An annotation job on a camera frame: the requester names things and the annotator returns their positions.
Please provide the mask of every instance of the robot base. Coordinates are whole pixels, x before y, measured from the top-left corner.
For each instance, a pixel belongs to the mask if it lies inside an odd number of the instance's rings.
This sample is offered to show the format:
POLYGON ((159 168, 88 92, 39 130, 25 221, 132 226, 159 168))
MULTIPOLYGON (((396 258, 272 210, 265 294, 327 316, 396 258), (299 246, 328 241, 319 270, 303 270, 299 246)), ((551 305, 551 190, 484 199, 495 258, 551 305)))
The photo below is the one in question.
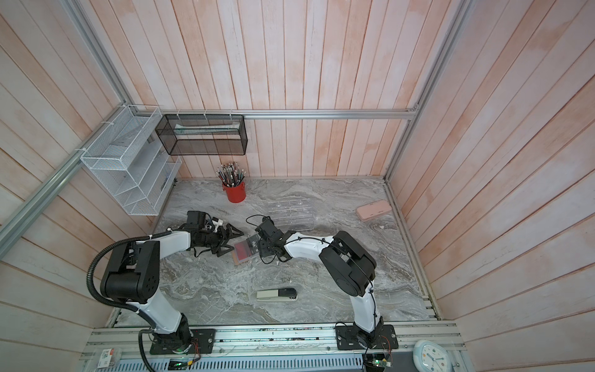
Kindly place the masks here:
MULTIPOLYGON (((192 340, 198 341, 198 349, 201 355, 210 354, 213 352, 213 341, 215 340, 215 330, 214 329, 190 329, 192 331, 192 340)), ((186 354, 194 354, 194 347, 190 347, 186 354)), ((156 337, 151 345, 151 350, 149 351, 151 355, 164 355, 164 354, 173 354, 171 350, 167 347, 164 347, 164 343, 156 337)))
POLYGON ((382 324, 379 328, 374 330, 374 340, 366 339, 363 331, 356 325, 337 326, 335 327, 335 331, 337 335, 337 349, 339 350, 360 350, 362 349, 360 343, 363 339, 365 339, 365 342, 361 344, 363 344, 364 348, 386 350, 389 350, 389 347, 392 348, 392 350, 399 348, 397 337, 394 333, 394 327, 390 324, 382 324))

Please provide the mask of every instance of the white wire shelf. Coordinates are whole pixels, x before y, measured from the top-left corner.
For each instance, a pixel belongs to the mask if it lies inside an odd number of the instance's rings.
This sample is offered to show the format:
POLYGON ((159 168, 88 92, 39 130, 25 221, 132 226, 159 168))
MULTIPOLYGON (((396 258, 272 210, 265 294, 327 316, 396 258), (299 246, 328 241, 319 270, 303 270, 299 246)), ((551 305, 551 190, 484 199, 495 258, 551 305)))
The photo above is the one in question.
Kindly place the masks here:
POLYGON ((158 108, 135 116, 127 106, 81 157, 128 214, 158 215, 180 168, 181 158, 168 162, 161 141, 148 142, 160 119, 158 108))
POLYGON ((181 164, 182 160, 179 157, 176 162, 164 163, 147 196, 125 206, 126 213, 130 215, 158 215, 181 164))
POLYGON ((161 119, 155 108, 150 116, 135 116, 126 106, 81 156, 91 170, 126 170, 161 119))

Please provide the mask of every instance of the wooden plank wall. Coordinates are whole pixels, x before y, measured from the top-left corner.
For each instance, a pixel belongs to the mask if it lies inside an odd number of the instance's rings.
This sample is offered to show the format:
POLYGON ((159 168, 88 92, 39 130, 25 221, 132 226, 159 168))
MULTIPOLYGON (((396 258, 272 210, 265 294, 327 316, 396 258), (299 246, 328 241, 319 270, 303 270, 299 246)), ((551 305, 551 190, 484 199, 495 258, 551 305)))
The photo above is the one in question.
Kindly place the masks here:
MULTIPOLYGON (((4 224, 119 99, 58 1, 0 1, 0 66, 4 224)), ((89 263, 150 227, 79 171, 0 262, 1 369, 71 370, 111 313, 86 289, 89 263)))
POLYGON ((391 181, 478 371, 593 370, 594 19, 477 2, 391 181))
MULTIPOLYGON (((80 0, 134 103, 168 110, 407 108, 460 0, 80 0)), ((253 177, 386 173, 401 120, 249 120, 253 177)))

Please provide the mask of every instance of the black mounting plate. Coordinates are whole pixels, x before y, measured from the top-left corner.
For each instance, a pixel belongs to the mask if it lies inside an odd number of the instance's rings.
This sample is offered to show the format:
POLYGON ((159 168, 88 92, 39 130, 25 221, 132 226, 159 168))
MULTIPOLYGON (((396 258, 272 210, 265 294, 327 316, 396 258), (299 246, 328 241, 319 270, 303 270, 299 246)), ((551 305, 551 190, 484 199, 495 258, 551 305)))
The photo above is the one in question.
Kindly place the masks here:
MULTIPOLYGON (((359 344, 358 341, 358 331, 360 331, 359 327, 357 326, 336 326, 336 338, 337 338, 337 349, 339 350, 360 350, 362 346, 359 344)), ((376 337, 376 343, 370 347, 370 349, 386 349, 389 350, 389 340, 390 348, 392 350, 398 349, 399 344, 397 343, 397 337, 394 333, 394 327, 390 324, 383 324, 382 328, 378 332, 378 337, 376 337)))
MULTIPOLYGON (((192 340, 198 341, 198 349, 201 352, 201 355, 210 354, 213 352, 213 341, 215 340, 215 330, 214 329, 190 329, 192 331, 192 340)), ((159 344, 159 340, 155 339, 153 344, 151 345, 151 350, 149 351, 151 355, 164 355, 164 354, 173 354, 171 350, 164 349, 163 346, 159 344)), ((194 347, 190 347, 186 354, 194 354, 194 347)))

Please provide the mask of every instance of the red pencil cup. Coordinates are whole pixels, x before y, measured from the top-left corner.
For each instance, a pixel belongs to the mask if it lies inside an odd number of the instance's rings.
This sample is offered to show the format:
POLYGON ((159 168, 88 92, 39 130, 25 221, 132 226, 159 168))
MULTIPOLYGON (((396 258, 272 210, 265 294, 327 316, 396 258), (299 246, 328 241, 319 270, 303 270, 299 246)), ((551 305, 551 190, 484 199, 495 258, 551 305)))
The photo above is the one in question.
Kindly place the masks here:
POLYGON ((227 187, 221 182, 223 189, 227 194, 227 199, 232 203, 239 203, 246 199, 246 184, 242 181, 239 185, 234 187, 227 187))

